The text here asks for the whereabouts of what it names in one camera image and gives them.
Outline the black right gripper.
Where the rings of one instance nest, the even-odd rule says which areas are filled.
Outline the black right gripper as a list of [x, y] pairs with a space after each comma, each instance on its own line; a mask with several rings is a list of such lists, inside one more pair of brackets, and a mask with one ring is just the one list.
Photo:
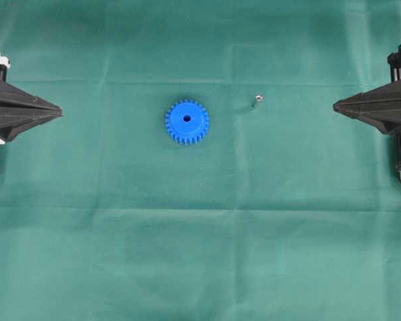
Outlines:
[[373, 126], [382, 134], [395, 134], [396, 170], [401, 182], [401, 120], [381, 119], [377, 116], [366, 116], [352, 111], [356, 108], [360, 108], [363, 111], [369, 107], [379, 109], [386, 105], [393, 106], [401, 103], [401, 44], [398, 46], [398, 51], [391, 53], [387, 60], [390, 67], [391, 82], [389, 84], [338, 100], [333, 104], [333, 110], [351, 119]]

